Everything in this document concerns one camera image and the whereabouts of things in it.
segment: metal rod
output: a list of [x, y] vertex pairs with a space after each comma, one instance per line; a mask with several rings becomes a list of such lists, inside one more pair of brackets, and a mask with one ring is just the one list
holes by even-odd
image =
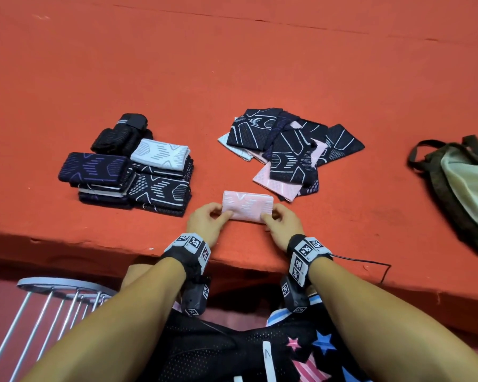
[[57, 340], [60, 340], [60, 338], [64, 334], [64, 331], [66, 330], [67, 323], [69, 322], [69, 318], [71, 317], [71, 313], [73, 312], [74, 304], [76, 303], [76, 299], [78, 299], [78, 295], [79, 295], [79, 289], [76, 289], [76, 293], [73, 296], [73, 301], [71, 302], [71, 306], [69, 307], [69, 311], [67, 312], [66, 319], [64, 320], [64, 325], [62, 326], [62, 329], [60, 330], [60, 334], [58, 334]]
[[16, 364], [16, 368], [14, 369], [13, 375], [11, 376], [11, 379], [9, 379], [9, 382], [14, 382], [14, 379], [16, 379], [16, 376], [18, 375], [18, 372], [21, 368], [21, 364], [23, 363], [23, 360], [25, 359], [25, 355], [28, 351], [28, 348], [30, 347], [32, 343], [33, 337], [36, 335], [37, 329], [39, 328], [39, 324], [41, 324], [41, 321], [43, 320], [43, 316], [44, 316], [44, 313], [46, 312], [46, 308], [48, 308], [48, 304], [51, 300], [51, 296], [53, 296], [53, 291], [51, 291], [48, 297], [46, 298], [43, 309], [41, 310], [41, 313], [39, 314], [39, 317], [37, 318], [36, 324], [33, 326], [32, 332], [30, 333], [30, 336], [28, 340], [26, 341], [25, 348], [23, 349], [23, 352], [21, 353], [21, 356], [19, 357], [18, 363]]
[[89, 308], [89, 305], [86, 304], [86, 305], [85, 305], [85, 309], [83, 310], [82, 320], [83, 320], [83, 318], [85, 318], [85, 315], [87, 314], [87, 309], [88, 309], [88, 308]]
[[83, 299], [80, 299], [80, 301], [78, 303], [78, 307], [76, 308], [76, 312], [74, 313], [73, 321], [71, 322], [71, 325], [69, 326], [69, 329], [73, 328], [73, 326], [74, 326], [74, 322], [76, 321], [76, 318], [78, 317], [78, 314], [79, 314], [79, 309], [82, 307], [82, 300]]
[[94, 312], [96, 310], [97, 303], [99, 302], [100, 298], [101, 298], [101, 291], [99, 291], [96, 295], [96, 299], [94, 301], [94, 305], [92, 306], [92, 311], [91, 312]]
[[49, 328], [48, 334], [46, 335], [46, 339], [44, 340], [43, 346], [41, 347], [41, 351], [39, 352], [39, 355], [37, 356], [37, 360], [41, 359], [41, 356], [44, 352], [44, 349], [48, 345], [49, 337], [51, 336], [51, 333], [53, 332], [53, 329], [55, 328], [55, 325], [57, 324], [58, 316], [60, 315], [60, 311], [62, 310], [62, 307], [64, 306], [65, 300], [62, 299], [60, 302], [60, 306], [58, 306], [57, 313], [55, 314], [55, 319], [53, 320], [53, 323], [51, 323], [51, 327]]
[[28, 302], [28, 299], [30, 299], [30, 295], [32, 295], [32, 292], [28, 292], [25, 295], [25, 299], [23, 299], [23, 303], [21, 303], [21, 307], [19, 308], [16, 317], [14, 318], [13, 322], [11, 323], [11, 326], [9, 327], [9, 331], [7, 331], [6, 337], [3, 339], [2, 344], [0, 345], [0, 356], [2, 355], [3, 349], [7, 345], [7, 342], [9, 341], [9, 338], [11, 337], [11, 334], [14, 331], [14, 328], [16, 327], [16, 323], [18, 323], [19, 318], [21, 317], [21, 314], [23, 313], [23, 310], [25, 309], [26, 303]]

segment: hand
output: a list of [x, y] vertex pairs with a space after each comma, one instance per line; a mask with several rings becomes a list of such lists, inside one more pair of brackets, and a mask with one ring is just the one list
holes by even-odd
[[295, 234], [305, 234], [301, 220], [297, 215], [282, 204], [274, 204], [273, 216], [261, 214], [266, 223], [266, 230], [271, 232], [274, 242], [282, 251], [287, 252], [288, 242]]
[[187, 221], [186, 233], [197, 233], [212, 248], [220, 235], [223, 225], [232, 217], [231, 210], [222, 213], [218, 218], [212, 218], [211, 213], [221, 212], [222, 206], [216, 202], [198, 208]]

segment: cable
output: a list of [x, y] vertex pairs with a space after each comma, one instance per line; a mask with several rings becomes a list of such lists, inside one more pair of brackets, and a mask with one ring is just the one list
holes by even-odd
[[331, 256], [333, 257], [338, 257], [339, 259], [344, 259], [344, 260], [351, 260], [351, 261], [361, 261], [363, 263], [371, 263], [371, 264], [378, 264], [378, 265], [384, 265], [386, 266], [386, 270], [384, 271], [384, 275], [382, 276], [382, 279], [381, 279], [381, 282], [379, 284], [382, 284], [382, 282], [384, 281], [384, 278], [386, 277], [389, 269], [391, 268], [391, 264], [387, 264], [387, 263], [379, 263], [378, 261], [372, 261], [372, 260], [360, 260], [360, 259], [351, 259], [350, 257], [343, 257], [343, 256], [338, 256], [338, 255], [333, 255], [331, 254]]

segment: metal rack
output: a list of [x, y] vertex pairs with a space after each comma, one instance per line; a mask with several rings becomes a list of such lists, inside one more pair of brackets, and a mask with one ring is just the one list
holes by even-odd
[[14, 329], [18, 326], [18, 322], [32, 294], [37, 293], [41, 295], [46, 295], [46, 300], [32, 328], [30, 336], [26, 341], [26, 344], [18, 359], [18, 362], [16, 363], [9, 382], [14, 382], [14, 380], [16, 380], [23, 361], [25, 360], [25, 357], [31, 347], [32, 341], [38, 331], [38, 328], [42, 324], [46, 324], [46, 320], [43, 320], [43, 318], [45, 317], [46, 310], [53, 299], [59, 299], [60, 302], [54, 319], [51, 322], [48, 321], [48, 324], [50, 324], [49, 330], [46, 334], [46, 338], [44, 339], [41, 350], [37, 355], [37, 360], [41, 358], [41, 356], [49, 346], [50, 338], [52, 337], [53, 331], [55, 331], [57, 322], [59, 322], [61, 312], [66, 302], [69, 302], [70, 305], [67, 313], [63, 317], [63, 323], [58, 333], [57, 341], [62, 338], [65, 332], [73, 328], [74, 325], [77, 324], [79, 321], [82, 321], [86, 315], [94, 312], [96, 308], [101, 306], [104, 302], [106, 302], [109, 298], [111, 298], [117, 293], [112, 289], [100, 286], [96, 283], [84, 282], [73, 279], [63, 279], [60, 277], [26, 277], [25, 279], [21, 279], [18, 282], [17, 287], [26, 291], [26, 295], [23, 299], [23, 303], [21, 303], [21, 306], [16, 313], [13, 322], [11, 323], [11, 326], [7, 331], [6, 336], [2, 341], [2, 344], [0, 345], [0, 358], [3, 355], [3, 352], [14, 332]]

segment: forearm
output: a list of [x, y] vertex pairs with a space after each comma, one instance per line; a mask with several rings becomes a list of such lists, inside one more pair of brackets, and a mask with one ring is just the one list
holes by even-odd
[[66, 334], [23, 382], [129, 381], [145, 367], [185, 281], [165, 258]]
[[312, 262], [309, 278], [374, 381], [478, 381], [478, 355], [422, 311], [327, 258]]

